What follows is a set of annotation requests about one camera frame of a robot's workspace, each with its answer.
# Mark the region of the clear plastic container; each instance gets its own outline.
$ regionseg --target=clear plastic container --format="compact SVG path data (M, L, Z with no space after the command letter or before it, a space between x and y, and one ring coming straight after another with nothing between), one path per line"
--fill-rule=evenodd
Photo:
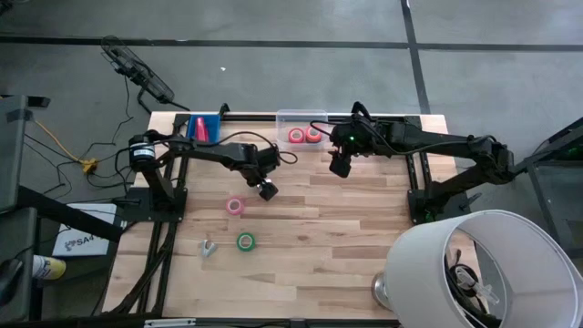
M328 136L310 127L313 120L328 121L328 113L323 109L280 109L275 117L277 145L282 150L321 150ZM330 132L328 125L314 123Z

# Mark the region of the wooden tabletop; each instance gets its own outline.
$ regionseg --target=wooden tabletop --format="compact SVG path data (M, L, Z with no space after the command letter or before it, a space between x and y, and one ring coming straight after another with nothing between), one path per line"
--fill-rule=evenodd
M152 113L149 128L170 133L175 114ZM421 121L424 130L447 133L442 115L424 115ZM223 137L240 130L275 141L273 122L221 125ZM267 147L249 135L231 141ZM157 154L163 151L160 145ZM384 268L391 245L412 227L404 158L355 158L350 177L341 179L328 170L331 156L325 151L296 154L297 164L282 163L269 175L280 190L269 202L247 187L240 173L218 163L189 162L188 205L174 247L165 316L395 318L374 302L371 283ZM456 174L450 157L430 154L429 166L435 180ZM422 188L421 175L418 180ZM138 177L136 185L146 183ZM225 211L231 196L244 198L241 215ZM143 272L151 230L152 223L143 222L122 237L104 311L118 305ZM235 241L242 232L255 236L255 250L237 249ZM209 258L200 254L204 239L218 245ZM453 244L462 249L463 262L477 268L472 242L458 238ZM150 305L157 279L155 276Z

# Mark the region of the concrete floor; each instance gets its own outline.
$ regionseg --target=concrete floor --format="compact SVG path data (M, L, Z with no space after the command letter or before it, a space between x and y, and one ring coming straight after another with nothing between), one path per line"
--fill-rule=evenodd
M518 45L583 44L583 5L576 0L415 0L417 42ZM406 42L397 0L32 0L0 17L0 36ZM132 47L193 110L235 111L323 108L347 112L355 100L372 112L420 113L409 50L379 48ZM0 93L42 95L53 102L37 119L75 154L109 140L124 117L126 91L98 46L0 44ZM583 61L580 52L419 51L431 112L446 116L450 133L491 134L517 160L581 117ZM130 88L129 113L118 147L142 132L148 115ZM172 110L151 102L156 110ZM50 143L30 124L27 132ZM116 147L96 149L102 158ZM43 150L55 163L61 159ZM112 165L99 170L107 175ZM467 165L459 160L460 167ZM25 152L23 183L46 190L55 170ZM123 189L96 190L78 167L66 167L73 192L61 200L120 196ZM103 184L117 179L100 181ZM512 210L545 227L526 177L499 187L482 186L473 210ZM88 314L103 277L51 288L46 316ZM72 296L84 293L83 302Z

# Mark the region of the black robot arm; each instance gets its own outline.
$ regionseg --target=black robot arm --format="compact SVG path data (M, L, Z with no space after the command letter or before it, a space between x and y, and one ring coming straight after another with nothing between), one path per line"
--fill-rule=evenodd
M415 203L414 212L442 213L454 195L483 183L504 184L514 179L513 154L492 136L455 136L422 131L407 122L372 119L366 108L354 103L352 115L344 122L334 123L330 141L332 151L330 171L342 178L350 173L352 156L412 155L424 151L439 155L472 159L476 164L443 182L432 181L423 197Z
M159 143L167 145L169 149L156 159L154 145ZM281 164L276 145L271 144L269 148L258 150L254 144L210 144L150 130L129 141L129 163L134 171L144 175L157 208L172 202L174 198L172 184L162 176L159 168L179 157L218 162L227 169L237 170L248 186L260 189L260 196L264 200L270 200L278 192L267 179L267 174Z

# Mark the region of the white lamp shade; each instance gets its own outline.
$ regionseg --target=white lamp shade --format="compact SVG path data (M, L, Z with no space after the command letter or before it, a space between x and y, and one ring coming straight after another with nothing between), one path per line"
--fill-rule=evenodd
M452 234L465 232L500 271L506 305L501 328L576 328L583 314L583 279L560 247L531 221L485 210L413 227L387 255L384 288L404 328L469 328L445 279Z

